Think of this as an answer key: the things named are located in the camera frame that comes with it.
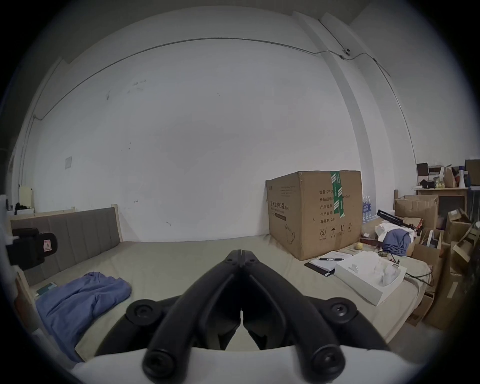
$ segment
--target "white cloth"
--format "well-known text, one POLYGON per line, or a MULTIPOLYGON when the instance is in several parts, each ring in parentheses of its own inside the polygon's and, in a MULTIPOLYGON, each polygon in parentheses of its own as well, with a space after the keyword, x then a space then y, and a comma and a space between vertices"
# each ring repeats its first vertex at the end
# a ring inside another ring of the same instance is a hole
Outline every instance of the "white cloth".
POLYGON ((413 243, 413 239, 415 238, 415 231, 413 229, 407 228, 407 227, 400 227, 396 224, 392 223, 381 223, 380 225, 377 225, 375 227, 375 233, 378 236, 378 241, 383 242, 385 239, 385 236, 387 235, 387 232, 390 232, 391 230, 394 229, 403 229, 405 232, 408 232, 408 235, 410 236, 410 244, 413 243))

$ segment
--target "floor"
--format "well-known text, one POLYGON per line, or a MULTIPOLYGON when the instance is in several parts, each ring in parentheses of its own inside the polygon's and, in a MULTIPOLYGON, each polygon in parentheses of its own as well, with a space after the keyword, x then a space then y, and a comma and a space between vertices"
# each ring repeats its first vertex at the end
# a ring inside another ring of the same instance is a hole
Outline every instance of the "floor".
POLYGON ((423 364, 438 350, 442 336, 443 331, 422 322, 416 327, 405 323, 388 345, 405 360, 423 364))

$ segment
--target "notebook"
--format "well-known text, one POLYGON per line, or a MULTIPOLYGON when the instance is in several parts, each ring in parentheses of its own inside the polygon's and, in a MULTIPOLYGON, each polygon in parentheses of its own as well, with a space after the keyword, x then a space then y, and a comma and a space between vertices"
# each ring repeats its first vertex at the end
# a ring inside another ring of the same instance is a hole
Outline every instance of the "notebook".
POLYGON ((313 269, 314 271, 324 275, 330 276, 334 273, 336 264, 341 260, 324 260, 324 259, 347 259, 352 255, 343 252, 330 251, 325 255, 310 260, 305 264, 306 267, 313 269))

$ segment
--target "white sheet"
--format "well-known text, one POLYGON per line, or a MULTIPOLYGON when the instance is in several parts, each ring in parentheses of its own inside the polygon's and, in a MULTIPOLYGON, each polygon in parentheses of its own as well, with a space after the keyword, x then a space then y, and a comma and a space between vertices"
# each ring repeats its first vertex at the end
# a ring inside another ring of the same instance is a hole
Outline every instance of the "white sheet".
MULTIPOLYGON (((181 295, 196 279, 225 259, 234 249, 253 251, 262 263, 281 274, 304 295, 352 300, 387 342, 420 303, 426 288, 425 284, 417 280, 404 280, 395 292, 375 307, 337 277, 325 277, 305 267, 306 261, 295 259, 270 235, 170 243, 123 242, 31 288, 36 290, 50 281, 60 286, 92 271, 121 277, 131 284, 131 296, 97 319, 77 344, 77 353, 84 360, 89 360, 108 331, 125 314, 130 303, 139 299, 162 300, 181 295)), ((342 252, 353 254, 357 251, 344 249, 342 252)), ((400 264, 407 267, 412 275, 424 275, 429 271, 424 262, 409 257, 400 259, 400 264)), ((228 346, 228 350, 255 349, 258 349, 257 346, 242 326, 228 346)))

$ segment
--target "water bottle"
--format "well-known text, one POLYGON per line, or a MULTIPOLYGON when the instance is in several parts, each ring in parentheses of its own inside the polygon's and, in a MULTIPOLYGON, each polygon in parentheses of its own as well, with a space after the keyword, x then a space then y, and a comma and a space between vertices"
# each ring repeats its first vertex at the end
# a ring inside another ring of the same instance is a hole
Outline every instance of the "water bottle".
POLYGON ((372 203, 370 202, 370 196, 367 196, 367 221, 372 219, 372 203))
POLYGON ((361 211, 363 216, 363 222, 366 223, 367 222, 367 198, 365 196, 363 197, 363 200, 362 200, 361 211))

